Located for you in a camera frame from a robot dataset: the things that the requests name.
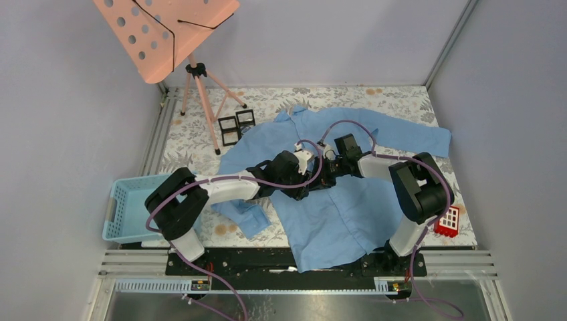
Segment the light blue button shirt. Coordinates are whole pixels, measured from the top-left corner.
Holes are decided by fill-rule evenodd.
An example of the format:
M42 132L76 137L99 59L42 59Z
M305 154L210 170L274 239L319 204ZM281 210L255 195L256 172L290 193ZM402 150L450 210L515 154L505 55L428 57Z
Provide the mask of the light blue button shirt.
M384 147L446 157L451 133L368 109L325 108L313 112L297 106L273 121L253 127L220 160L218 173L231 175L292 150L301 139L332 143L352 134L363 151L372 139ZM340 177L336 186L294 200L285 191L271 203L288 238L300 272L351 263L382 246L403 218L392 183L382 179Z

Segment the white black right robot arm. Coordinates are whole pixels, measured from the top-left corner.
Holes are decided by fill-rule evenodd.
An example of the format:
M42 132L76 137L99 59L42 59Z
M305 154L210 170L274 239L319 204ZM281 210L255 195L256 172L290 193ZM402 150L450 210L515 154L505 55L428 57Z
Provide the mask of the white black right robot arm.
M391 183L403 216L396 232L385 243L390 253L384 256L383 265L389 274L399 276L409 268L409 255L419 248L428 224L453 204L453 191L427 152L413 157L364 152L353 134L336 138L334 143L336 148L328 148L320 141L324 153L314 166L319 175L308 188L332 188L337 178L343 176Z

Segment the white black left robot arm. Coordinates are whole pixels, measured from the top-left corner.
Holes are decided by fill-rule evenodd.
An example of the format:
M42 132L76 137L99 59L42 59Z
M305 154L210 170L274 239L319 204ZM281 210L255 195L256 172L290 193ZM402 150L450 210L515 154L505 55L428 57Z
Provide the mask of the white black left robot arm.
M308 150L285 150L236 174L201 178L183 167L146 198L147 223L156 224L155 230L183 257L181 264L190 274L201 274L208 259L193 226L202 210L226 201L269 197L275 191L300 193L311 178L308 164L314 159Z

